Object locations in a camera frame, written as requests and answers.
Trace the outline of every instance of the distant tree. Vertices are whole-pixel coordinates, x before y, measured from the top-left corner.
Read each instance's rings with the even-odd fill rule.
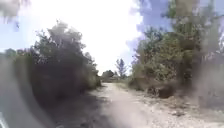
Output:
[[[114,73],[111,70],[107,70],[107,71],[103,72],[103,74],[102,74],[103,78],[110,78],[113,76],[114,76]]]
[[[16,57],[16,51],[15,50],[13,50],[13,49],[7,49],[7,50],[5,50],[5,56],[7,57],[7,58],[13,58],[13,57]]]
[[[116,72],[116,71],[114,71],[114,76],[118,76],[118,74],[117,74],[117,72]]]
[[[118,59],[116,61],[116,67],[118,69],[119,76],[121,78],[124,78],[126,76],[125,73],[126,73],[127,67],[126,67],[123,59],[120,59],[120,60]]]

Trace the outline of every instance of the tree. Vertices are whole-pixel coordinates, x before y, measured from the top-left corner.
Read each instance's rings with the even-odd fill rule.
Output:
[[[114,73],[111,70],[107,70],[107,71],[103,72],[103,74],[102,74],[103,78],[110,78],[113,76],[114,76]]]
[[[121,78],[124,78],[126,70],[127,70],[127,67],[125,66],[125,63],[124,63],[123,59],[120,59],[120,60],[118,59],[116,61],[116,67],[118,69],[119,76]]]
[[[82,51],[85,45],[81,43],[80,32],[57,22],[46,34],[39,32],[38,37],[35,45],[16,52],[15,69],[17,74],[22,72],[20,65],[25,62],[28,80],[39,103],[51,105],[100,86],[94,60]]]
[[[15,58],[16,57],[16,51],[11,49],[11,48],[7,49],[7,50],[5,50],[5,56],[7,58]]]
[[[150,28],[144,33],[132,62],[133,80],[177,80],[190,87],[202,61],[221,50],[222,15],[214,11],[213,2],[200,8],[198,0],[169,1],[163,16],[171,21],[172,31]]]
[[[116,71],[114,71],[114,76],[118,76],[118,74],[117,74],[117,72],[116,72]]]

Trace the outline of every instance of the dirt trail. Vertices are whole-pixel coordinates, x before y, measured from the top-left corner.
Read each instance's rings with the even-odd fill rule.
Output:
[[[166,107],[143,103],[143,96],[114,84],[77,98],[52,110],[54,120],[64,128],[220,128],[224,125],[195,118],[177,117]]]

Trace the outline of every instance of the overexposed sky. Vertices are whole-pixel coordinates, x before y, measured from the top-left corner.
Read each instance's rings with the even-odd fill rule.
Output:
[[[31,0],[19,15],[21,30],[17,33],[22,33],[26,42],[19,47],[32,45],[36,30],[50,28],[59,19],[83,34],[85,51],[94,57],[100,74],[115,70],[116,59],[133,50],[127,41],[141,34],[136,27],[142,17],[135,9],[134,0]]]

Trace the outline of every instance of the vegetation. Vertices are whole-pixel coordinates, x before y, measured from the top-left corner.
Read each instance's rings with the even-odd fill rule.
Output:
[[[103,74],[102,74],[102,77],[104,77],[104,78],[110,78],[113,76],[114,76],[114,73],[111,70],[107,70],[107,71],[103,72]]]
[[[30,48],[8,49],[4,56],[13,59],[18,81],[21,86],[32,87],[39,103],[51,105],[101,85],[94,60],[82,51],[81,33],[57,22],[48,32],[39,32],[38,37]]]
[[[126,77],[126,70],[127,70],[127,67],[123,61],[123,59],[118,59],[116,61],[116,67],[117,67],[117,70],[118,70],[118,73],[119,73],[119,76],[121,79],[125,78]]]
[[[172,0],[162,16],[171,20],[171,31],[148,29],[132,63],[131,87],[171,85],[189,89],[206,56],[220,51],[220,16],[213,1],[199,8],[198,1]]]

